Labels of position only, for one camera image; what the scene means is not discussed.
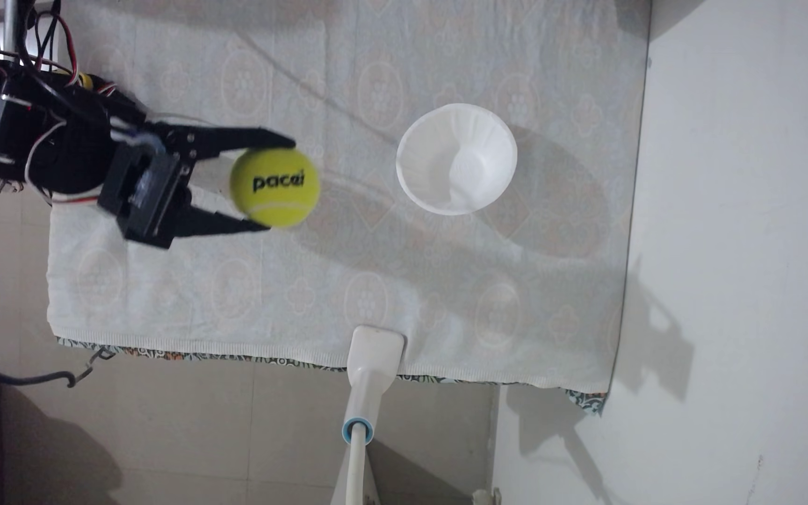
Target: blue ring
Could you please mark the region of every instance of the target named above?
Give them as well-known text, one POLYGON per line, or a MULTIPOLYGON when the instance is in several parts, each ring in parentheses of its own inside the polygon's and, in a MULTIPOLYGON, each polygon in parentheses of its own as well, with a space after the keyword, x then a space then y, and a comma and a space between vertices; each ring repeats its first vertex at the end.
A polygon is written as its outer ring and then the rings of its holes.
POLYGON ((342 425, 342 438, 345 439, 345 442, 351 443, 351 429, 356 422, 366 427, 366 443, 369 444, 370 440, 373 440, 373 424, 362 417, 352 417, 345 421, 345 424, 342 425))

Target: white pole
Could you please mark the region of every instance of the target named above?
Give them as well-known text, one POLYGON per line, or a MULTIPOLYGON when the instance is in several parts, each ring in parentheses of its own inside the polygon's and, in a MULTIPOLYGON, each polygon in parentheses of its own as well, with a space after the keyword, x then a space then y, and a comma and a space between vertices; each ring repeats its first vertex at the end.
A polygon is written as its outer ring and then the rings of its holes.
POLYGON ((351 454, 348 458, 348 478, 345 486, 346 505, 364 505, 364 461, 366 456, 366 426, 356 422, 351 426, 351 454))
POLYGON ((17 3, 18 0, 6 0, 5 36, 2 40, 2 51, 14 52, 17 48, 17 34, 20 33, 18 27, 22 22, 17 19, 17 3))

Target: white plastic stand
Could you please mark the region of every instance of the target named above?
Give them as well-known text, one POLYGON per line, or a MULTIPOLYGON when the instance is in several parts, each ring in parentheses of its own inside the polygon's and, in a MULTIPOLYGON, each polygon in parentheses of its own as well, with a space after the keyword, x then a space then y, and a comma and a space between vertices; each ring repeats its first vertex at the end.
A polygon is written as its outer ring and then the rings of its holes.
POLYGON ((332 505, 380 505, 366 444, 373 440, 379 406, 398 374, 404 335, 371 326, 354 328, 347 373, 351 395, 342 424, 348 442, 332 505))

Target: robotic arm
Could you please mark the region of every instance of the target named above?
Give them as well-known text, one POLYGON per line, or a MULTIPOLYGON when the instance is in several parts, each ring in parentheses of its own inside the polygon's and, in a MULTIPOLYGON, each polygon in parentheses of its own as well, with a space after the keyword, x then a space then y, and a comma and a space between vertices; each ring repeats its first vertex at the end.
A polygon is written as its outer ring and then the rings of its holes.
MULTIPOLYGON (((43 14, 62 23, 72 47, 59 14, 43 14)), ((188 181, 198 160, 231 149, 292 148, 294 140, 262 128, 146 121, 112 83, 79 74, 73 50, 72 68, 42 70, 54 62, 31 57, 24 42, 40 16, 32 0, 19 1, 16 53, 0 51, 14 58, 0 59, 0 192, 31 185, 55 201, 53 191, 101 187, 97 203, 116 217, 126 239, 164 249, 175 237, 268 229, 192 207, 188 181)))

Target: metal pole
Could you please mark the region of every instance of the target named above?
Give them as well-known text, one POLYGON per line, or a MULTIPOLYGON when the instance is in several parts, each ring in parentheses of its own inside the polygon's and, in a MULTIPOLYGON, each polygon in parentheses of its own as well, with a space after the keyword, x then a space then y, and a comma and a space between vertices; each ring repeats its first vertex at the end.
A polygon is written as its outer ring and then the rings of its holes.
POLYGON ((5 10, 5 37, 2 41, 2 51, 15 51, 17 49, 17 34, 21 21, 18 20, 18 0, 6 0, 5 10))

